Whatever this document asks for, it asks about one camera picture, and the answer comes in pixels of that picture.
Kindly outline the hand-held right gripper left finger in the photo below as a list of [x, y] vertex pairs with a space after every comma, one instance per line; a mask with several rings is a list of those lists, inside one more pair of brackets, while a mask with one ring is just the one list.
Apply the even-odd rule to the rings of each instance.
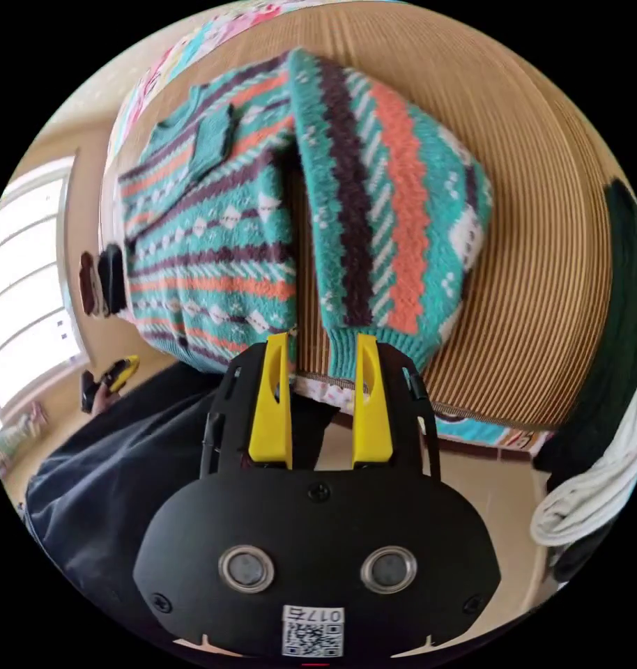
[[288, 334], [269, 336], [248, 447], [249, 457], [257, 466], [293, 465], [288, 361]]

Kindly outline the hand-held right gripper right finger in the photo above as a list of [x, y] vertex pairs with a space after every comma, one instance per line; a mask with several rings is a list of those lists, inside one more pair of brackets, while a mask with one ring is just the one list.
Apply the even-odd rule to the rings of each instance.
[[352, 432], [354, 469], [389, 463], [392, 436], [378, 342], [363, 333], [357, 337]]

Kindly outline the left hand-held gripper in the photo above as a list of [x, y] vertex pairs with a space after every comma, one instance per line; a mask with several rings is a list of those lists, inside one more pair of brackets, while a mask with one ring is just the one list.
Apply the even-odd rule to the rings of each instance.
[[99, 379], [87, 369], [80, 377], [80, 408], [83, 413], [91, 414], [95, 396], [101, 387], [108, 393], [117, 393], [136, 374], [140, 359], [138, 355], [129, 355], [113, 363]]

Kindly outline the person's left hand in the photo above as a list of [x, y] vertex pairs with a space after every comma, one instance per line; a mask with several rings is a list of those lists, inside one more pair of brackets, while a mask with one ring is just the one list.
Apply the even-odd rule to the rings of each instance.
[[95, 417], [105, 412], [113, 404], [115, 404], [120, 399], [120, 394], [118, 392], [112, 392], [108, 387], [101, 385], [97, 392], [95, 393], [91, 416]]

